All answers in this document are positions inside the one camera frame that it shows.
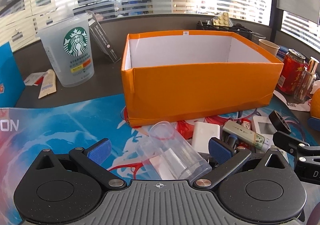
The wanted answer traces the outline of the paper cup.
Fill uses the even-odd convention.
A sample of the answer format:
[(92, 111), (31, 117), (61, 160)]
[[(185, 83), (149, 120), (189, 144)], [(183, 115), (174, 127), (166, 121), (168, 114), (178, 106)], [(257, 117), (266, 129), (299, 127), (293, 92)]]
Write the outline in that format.
[(273, 56), (277, 55), (279, 48), (280, 48), (277, 44), (270, 42), (268, 40), (262, 39), (262, 38), (259, 39), (259, 46), (261, 46), (262, 48), (267, 50)]

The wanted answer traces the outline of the white device with screen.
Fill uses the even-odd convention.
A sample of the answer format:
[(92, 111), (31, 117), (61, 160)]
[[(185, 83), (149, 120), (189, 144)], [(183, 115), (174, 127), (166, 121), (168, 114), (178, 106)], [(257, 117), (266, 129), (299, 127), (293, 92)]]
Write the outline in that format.
[(255, 133), (258, 133), (265, 138), (266, 144), (273, 145), (273, 134), (276, 133), (277, 130), (268, 117), (253, 116), (252, 129)]

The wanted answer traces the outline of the orange cardboard box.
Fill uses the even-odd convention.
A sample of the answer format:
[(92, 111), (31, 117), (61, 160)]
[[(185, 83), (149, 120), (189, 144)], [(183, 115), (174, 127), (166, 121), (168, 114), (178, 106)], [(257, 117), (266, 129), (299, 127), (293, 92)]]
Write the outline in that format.
[(263, 107), (283, 63), (231, 32), (170, 30), (128, 34), (121, 65), (133, 127)]

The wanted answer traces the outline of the black tape roll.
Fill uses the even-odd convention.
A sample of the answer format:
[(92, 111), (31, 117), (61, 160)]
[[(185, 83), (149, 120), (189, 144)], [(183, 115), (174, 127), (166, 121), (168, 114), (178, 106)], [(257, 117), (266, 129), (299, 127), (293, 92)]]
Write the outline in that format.
[(291, 134), (291, 129), (289, 128), (288, 124), (276, 110), (272, 111), (268, 115), (268, 118), (277, 131), (281, 131), (287, 135)]

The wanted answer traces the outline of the blue patterned pouch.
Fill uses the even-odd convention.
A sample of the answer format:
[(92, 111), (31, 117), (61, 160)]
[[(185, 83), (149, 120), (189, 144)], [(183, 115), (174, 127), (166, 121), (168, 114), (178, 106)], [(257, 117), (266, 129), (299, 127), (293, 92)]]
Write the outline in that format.
[(287, 47), (279, 46), (279, 50), (276, 54), (276, 57), (283, 61), (288, 51), (289, 49)]

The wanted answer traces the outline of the blue paper bag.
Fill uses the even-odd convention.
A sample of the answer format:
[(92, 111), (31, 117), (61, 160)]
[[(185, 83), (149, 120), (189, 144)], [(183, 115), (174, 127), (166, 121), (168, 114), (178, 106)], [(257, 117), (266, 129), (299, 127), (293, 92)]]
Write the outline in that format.
[(13, 56), (9, 42), (1, 45), (0, 66), (1, 108), (15, 107), (25, 89), (25, 84)]

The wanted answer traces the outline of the beige cream tube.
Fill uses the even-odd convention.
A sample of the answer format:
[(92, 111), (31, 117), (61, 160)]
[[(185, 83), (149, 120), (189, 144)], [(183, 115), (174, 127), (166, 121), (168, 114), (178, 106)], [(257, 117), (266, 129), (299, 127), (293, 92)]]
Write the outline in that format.
[(49, 69), (46, 71), (45, 75), (43, 76), (43, 81), (42, 81), (38, 98), (41, 99), (55, 92), (56, 92), (56, 74), (53, 69)]

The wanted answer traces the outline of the green white rectangular tube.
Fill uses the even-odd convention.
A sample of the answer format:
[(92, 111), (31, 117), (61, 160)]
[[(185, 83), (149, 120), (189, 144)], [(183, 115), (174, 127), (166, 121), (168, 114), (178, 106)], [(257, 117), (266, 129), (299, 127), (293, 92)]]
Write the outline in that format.
[(236, 135), (240, 140), (254, 146), (258, 150), (263, 149), (265, 138), (262, 135), (259, 135), (232, 120), (228, 120), (222, 129), (230, 135)]

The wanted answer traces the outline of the black mesh organizer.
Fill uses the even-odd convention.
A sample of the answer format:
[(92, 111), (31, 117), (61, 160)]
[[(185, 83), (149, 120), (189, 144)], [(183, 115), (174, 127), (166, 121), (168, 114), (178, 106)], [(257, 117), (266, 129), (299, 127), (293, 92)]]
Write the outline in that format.
[(253, 31), (247, 29), (242, 24), (237, 23), (236, 25), (233, 25), (231, 27), (225, 27), (225, 26), (215, 26), (211, 25), (210, 21), (198, 21), (196, 25), (197, 30), (215, 30), (215, 31), (227, 31), (232, 33), (237, 33), (238, 35), (241, 35), (242, 37), (252, 40), (252, 33)]

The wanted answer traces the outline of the colourful anime desk mat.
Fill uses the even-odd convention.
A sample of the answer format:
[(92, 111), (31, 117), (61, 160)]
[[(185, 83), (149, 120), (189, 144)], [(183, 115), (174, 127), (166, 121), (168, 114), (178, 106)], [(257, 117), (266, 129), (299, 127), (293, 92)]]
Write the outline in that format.
[[(264, 147), (215, 189), (152, 180), (137, 154), (153, 125), (131, 127), (124, 96), (54, 108), (1, 110), (1, 224), (302, 224), (319, 216), (319, 185), (294, 157)], [(69, 151), (111, 141), (101, 166), (127, 187), (106, 189)]]

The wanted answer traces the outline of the white power adapter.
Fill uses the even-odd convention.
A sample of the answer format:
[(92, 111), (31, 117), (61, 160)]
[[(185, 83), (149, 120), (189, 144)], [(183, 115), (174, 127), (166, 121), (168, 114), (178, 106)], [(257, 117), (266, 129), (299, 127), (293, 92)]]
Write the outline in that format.
[(208, 154), (208, 143), (211, 137), (220, 138), (220, 125), (196, 122), (194, 125), (191, 146), (198, 153)]

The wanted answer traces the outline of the orange fruit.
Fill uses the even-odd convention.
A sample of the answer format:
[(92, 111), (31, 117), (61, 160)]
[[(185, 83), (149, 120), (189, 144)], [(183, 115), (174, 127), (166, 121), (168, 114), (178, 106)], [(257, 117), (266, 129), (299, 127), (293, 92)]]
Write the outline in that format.
[(310, 102), (310, 116), (320, 119), (320, 89), (317, 89)]

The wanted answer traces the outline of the gold perfume bottle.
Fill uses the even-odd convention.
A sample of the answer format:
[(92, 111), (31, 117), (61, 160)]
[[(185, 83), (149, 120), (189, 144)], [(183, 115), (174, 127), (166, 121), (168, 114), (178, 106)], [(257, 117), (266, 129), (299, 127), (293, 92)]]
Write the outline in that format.
[(316, 79), (318, 65), (319, 60), (311, 56), (294, 93), (294, 99), (299, 103), (304, 103), (311, 94), (313, 83)]

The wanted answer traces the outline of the yellow building block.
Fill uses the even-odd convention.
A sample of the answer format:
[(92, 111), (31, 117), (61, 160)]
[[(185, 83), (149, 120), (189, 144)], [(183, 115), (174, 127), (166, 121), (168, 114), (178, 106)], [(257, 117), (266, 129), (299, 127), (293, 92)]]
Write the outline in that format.
[(229, 18), (229, 13), (227, 12), (220, 12), (215, 14), (212, 19), (212, 24), (221, 27), (232, 27), (233, 22)]

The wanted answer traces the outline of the red marker pen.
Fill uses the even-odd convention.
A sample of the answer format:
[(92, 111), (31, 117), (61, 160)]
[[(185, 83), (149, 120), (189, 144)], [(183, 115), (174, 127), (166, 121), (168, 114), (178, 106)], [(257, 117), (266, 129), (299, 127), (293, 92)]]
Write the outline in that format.
[[(251, 130), (251, 122), (250, 120), (243, 118), (241, 120), (238, 121), (238, 124), (240, 124), (241, 126), (245, 127), (246, 129)], [(250, 144), (244, 142), (243, 140), (239, 143), (240, 146), (243, 146), (247, 149), (251, 149)]]

